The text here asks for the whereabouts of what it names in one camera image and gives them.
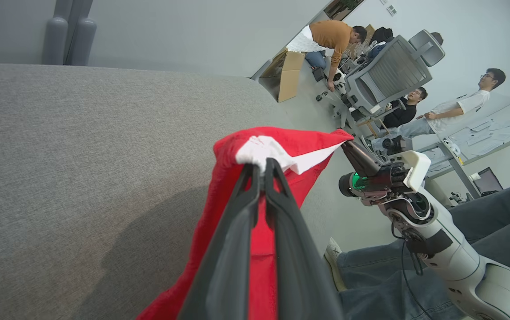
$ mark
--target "chair backrest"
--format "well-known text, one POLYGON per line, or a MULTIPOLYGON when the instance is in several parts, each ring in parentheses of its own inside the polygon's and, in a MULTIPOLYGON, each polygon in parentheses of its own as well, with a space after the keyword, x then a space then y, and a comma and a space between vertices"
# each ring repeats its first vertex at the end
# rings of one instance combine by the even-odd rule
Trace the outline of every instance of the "chair backrest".
POLYGON ((444 51, 426 30, 411 39, 415 46, 396 36, 367 67, 346 77, 348 99, 357 108, 373 113, 376 105, 385 106, 432 79, 428 67, 444 51))

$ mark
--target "robotic arm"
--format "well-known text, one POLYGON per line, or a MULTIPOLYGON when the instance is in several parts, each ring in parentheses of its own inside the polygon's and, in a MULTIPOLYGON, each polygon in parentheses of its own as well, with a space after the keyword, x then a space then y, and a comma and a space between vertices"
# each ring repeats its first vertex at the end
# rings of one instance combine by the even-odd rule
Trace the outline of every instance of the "robotic arm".
POLYGON ((403 162, 379 164, 353 141, 342 149, 356 172, 342 176, 342 194, 377 205, 402 235, 410 253, 431 268, 452 302, 477 320, 510 320, 510 268, 479 255, 452 215, 421 186, 431 161, 406 151, 403 162))

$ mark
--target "orange sweater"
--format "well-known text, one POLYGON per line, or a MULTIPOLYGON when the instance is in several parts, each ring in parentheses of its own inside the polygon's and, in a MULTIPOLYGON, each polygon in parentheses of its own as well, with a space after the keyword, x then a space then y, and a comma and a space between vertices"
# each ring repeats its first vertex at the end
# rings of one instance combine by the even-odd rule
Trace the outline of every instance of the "orange sweater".
POLYGON ((322 47, 334 49, 332 66, 338 67, 342 60, 342 52, 350 44, 352 27, 342 21, 325 20, 310 25, 313 40, 322 47))

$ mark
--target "man in black shirt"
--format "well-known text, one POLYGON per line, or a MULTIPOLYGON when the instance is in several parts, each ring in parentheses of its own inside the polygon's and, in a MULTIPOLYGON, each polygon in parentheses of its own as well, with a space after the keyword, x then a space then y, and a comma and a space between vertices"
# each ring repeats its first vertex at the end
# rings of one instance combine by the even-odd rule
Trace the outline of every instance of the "man in black shirt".
POLYGON ((415 118, 415 114, 417 113, 417 104, 423 99, 427 97, 427 91, 425 88, 420 87, 416 89, 412 93, 407 95, 407 98, 401 97, 399 98, 403 101, 403 104, 407 108, 407 110, 401 109, 399 106, 399 100, 392 101, 391 104, 387 104, 387 109, 397 108, 389 115, 386 115, 383 119, 383 124, 385 124, 388 128, 397 128, 402 124, 406 124, 415 118))

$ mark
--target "gray fabric surface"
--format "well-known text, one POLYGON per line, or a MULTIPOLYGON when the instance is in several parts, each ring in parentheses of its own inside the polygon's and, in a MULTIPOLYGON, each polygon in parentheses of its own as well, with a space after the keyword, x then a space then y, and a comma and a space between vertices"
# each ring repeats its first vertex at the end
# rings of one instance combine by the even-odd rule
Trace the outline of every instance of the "gray fabric surface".
POLYGON ((212 145, 254 126, 292 125, 249 79, 0 64, 0 319, 134 318, 184 268, 212 145))

